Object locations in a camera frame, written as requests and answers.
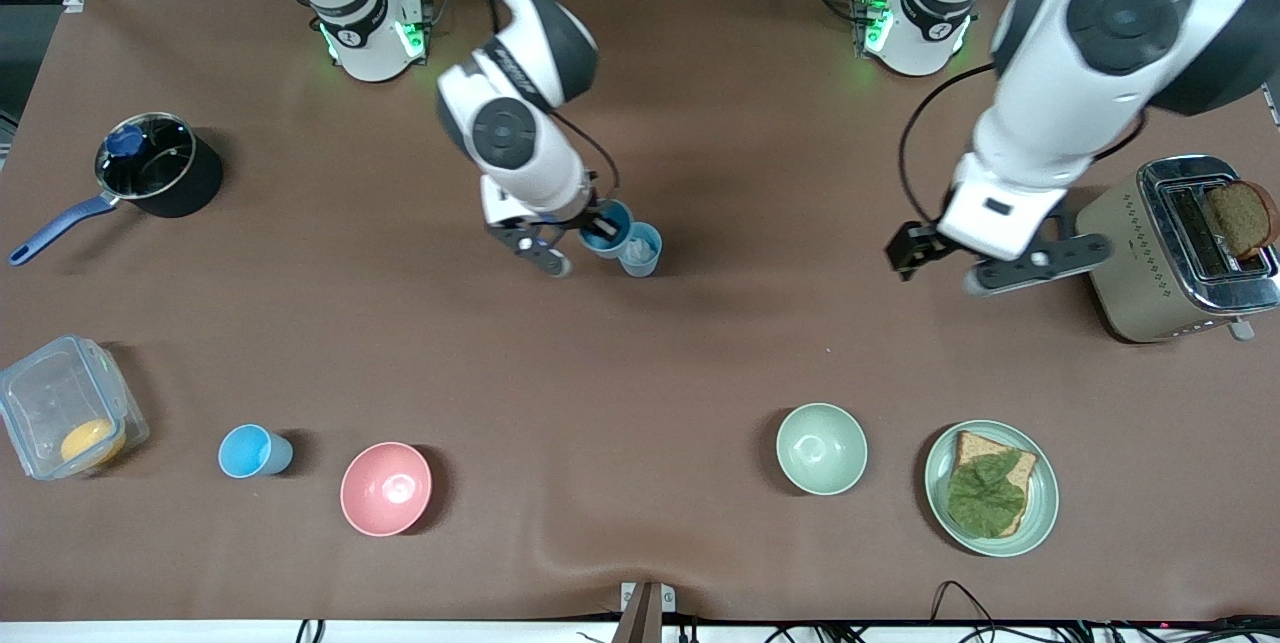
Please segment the dark toast slice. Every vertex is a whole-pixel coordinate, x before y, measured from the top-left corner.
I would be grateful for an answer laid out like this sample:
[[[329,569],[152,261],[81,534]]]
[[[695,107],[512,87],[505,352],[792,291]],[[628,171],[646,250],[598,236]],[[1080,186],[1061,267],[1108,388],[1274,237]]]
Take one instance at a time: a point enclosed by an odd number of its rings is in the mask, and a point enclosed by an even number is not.
[[[1280,208],[1270,192],[1251,181],[1233,181],[1206,195],[1210,218],[1222,237],[1228,252],[1245,261],[1280,240]]]

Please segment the clear plastic food container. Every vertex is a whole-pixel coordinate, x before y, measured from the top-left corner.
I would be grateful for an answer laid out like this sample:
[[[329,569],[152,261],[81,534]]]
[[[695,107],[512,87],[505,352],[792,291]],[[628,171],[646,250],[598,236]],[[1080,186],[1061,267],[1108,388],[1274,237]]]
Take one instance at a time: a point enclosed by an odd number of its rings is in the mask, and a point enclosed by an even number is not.
[[[79,424],[109,418],[123,423],[123,451],[141,446],[148,424],[116,360],[96,342],[61,336],[0,371],[0,419],[27,476],[52,482],[96,473],[64,464],[60,446]]]

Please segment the pink bowl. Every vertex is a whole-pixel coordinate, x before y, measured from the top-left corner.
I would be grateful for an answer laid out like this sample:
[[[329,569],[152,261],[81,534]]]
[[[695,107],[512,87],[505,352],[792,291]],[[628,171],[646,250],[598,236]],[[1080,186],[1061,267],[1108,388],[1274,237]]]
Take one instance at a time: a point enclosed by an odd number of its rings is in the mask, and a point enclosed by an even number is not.
[[[399,535],[424,515],[433,496],[433,471],[415,447],[383,442],[358,453],[340,482],[346,521],[370,537]]]

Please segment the pale blue cup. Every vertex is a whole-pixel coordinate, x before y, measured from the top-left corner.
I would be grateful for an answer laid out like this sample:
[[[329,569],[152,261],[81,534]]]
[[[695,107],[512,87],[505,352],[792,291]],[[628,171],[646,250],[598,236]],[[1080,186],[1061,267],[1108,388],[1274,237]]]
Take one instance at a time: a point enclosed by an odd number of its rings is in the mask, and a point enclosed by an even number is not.
[[[663,240],[658,229],[645,222],[634,222],[617,260],[630,277],[649,277],[657,269],[662,250]]]

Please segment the green bowl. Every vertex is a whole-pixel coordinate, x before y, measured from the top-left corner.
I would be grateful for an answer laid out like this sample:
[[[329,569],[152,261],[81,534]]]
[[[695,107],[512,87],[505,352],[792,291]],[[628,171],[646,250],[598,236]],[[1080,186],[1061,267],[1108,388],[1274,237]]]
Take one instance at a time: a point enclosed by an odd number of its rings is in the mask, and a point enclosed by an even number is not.
[[[869,462],[859,420],[829,402],[801,405],[782,419],[774,438],[780,470],[806,494],[836,496],[852,489]]]

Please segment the brown table cover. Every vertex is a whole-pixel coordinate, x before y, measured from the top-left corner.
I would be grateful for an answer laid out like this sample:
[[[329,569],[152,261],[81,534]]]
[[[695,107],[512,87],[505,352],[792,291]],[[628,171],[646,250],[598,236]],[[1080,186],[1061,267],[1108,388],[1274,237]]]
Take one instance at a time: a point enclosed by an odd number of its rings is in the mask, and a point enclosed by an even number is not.
[[[997,617],[1280,615],[1280,313],[1256,338],[1108,336],[1078,277],[993,298],[963,255],[902,283],[900,129],[931,81],[852,54],[817,0],[561,0],[602,54],[564,115],[666,242],[652,277],[563,240],[549,278],[483,228],[435,78],[489,33],[451,0],[429,64],[360,85],[294,0],[86,0],[0,170],[0,368],[64,334],[122,366],[150,438],[36,482],[0,427],[0,620],[595,615],[625,582],[721,620],[918,619],[956,580]],[[220,155],[180,218],[131,204],[9,254],[100,187],[129,117]],[[780,470],[791,410],[845,409],[869,462],[836,496]],[[1029,435],[1047,539],[977,555],[934,520],[931,442]],[[288,439],[233,479],[228,432]],[[349,462],[401,442],[419,521],[356,532]]]

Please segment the green plate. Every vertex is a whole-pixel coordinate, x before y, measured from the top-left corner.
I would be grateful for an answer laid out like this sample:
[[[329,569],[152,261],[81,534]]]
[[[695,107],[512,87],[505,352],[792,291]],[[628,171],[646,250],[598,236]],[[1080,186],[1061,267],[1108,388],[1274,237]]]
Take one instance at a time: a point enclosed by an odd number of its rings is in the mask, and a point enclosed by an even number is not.
[[[964,435],[972,443],[988,441],[1000,450],[1019,450],[1034,459],[1011,471],[1011,482],[1025,493],[1024,511],[1012,523],[1007,535],[983,538],[964,532],[948,511],[948,479],[964,460]],[[1011,558],[1025,555],[1043,543],[1059,516],[1059,482],[1044,451],[1015,427],[993,420],[970,420],[941,432],[931,442],[922,473],[923,491],[934,520],[961,547],[977,555]]]

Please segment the blue plastic cup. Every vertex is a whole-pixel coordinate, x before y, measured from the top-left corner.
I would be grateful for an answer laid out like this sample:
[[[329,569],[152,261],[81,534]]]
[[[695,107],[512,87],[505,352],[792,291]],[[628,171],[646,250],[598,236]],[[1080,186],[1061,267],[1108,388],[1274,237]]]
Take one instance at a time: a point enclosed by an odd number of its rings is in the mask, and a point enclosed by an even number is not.
[[[256,424],[232,429],[218,450],[221,473],[233,479],[280,474],[293,457],[293,446],[288,439]]]
[[[625,242],[626,237],[628,236],[630,227],[634,223],[634,215],[632,215],[630,208],[627,208],[621,201],[617,201],[617,200],[604,200],[604,201],[602,201],[600,208],[591,214],[590,219],[588,220],[588,223],[582,228],[588,229],[588,225],[593,222],[593,219],[596,216],[596,214],[602,213],[602,211],[620,211],[620,213],[623,214],[623,238],[622,240],[603,240],[603,250],[600,252],[594,252],[594,254],[596,256],[604,257],[604,259],[617,259],[618,257],[618,251],[620,251],[622,243]]]

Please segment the beige metal toaster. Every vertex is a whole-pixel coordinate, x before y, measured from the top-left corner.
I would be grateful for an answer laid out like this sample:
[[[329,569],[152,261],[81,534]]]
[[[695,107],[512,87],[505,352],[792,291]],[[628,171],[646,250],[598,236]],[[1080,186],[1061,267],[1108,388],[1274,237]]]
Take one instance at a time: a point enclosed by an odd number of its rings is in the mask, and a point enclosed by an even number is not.
[[[1148,345],[1225,329],[1247,342],[1251,318],[1280,309],[1280,240],[1236,261],[1210,218],[1206,195],[1233,181],[1245,179],[1219,158],[1164,158],[1082,209],[1078,229],[1114,247],[1089,277],[1116,337]]]

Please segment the green lettuce leaf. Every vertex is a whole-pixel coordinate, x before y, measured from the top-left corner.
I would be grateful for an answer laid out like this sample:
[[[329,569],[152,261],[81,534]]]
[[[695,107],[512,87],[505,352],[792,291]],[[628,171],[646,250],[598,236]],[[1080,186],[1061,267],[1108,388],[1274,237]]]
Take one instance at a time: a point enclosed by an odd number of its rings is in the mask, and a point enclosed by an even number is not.
[[[986,453],[961,464],[947,483],[948,515],[968,535],[1000,538],[1027,506],[1027,493],[1009,480],[1018,450]]]

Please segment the brown bread slice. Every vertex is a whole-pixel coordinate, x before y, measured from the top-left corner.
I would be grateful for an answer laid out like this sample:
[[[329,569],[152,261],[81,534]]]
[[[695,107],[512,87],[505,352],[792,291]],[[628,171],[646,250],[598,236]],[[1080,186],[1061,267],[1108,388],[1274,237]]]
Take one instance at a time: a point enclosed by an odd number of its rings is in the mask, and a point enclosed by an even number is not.
[[[1029,451],[961,432],[947,482],[948,516],[970,537],[1011,537],[1029,507],[1037,462]]]

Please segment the orange fruit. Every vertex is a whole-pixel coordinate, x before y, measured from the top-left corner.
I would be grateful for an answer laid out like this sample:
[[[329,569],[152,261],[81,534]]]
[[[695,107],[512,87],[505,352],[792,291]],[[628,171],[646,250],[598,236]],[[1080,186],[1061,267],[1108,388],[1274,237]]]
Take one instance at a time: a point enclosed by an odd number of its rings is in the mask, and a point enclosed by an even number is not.
[[[118,456],[125,441],[123,423],[97,418],[69,432],[61,442],[60,453],[64,464],[95,468]]]

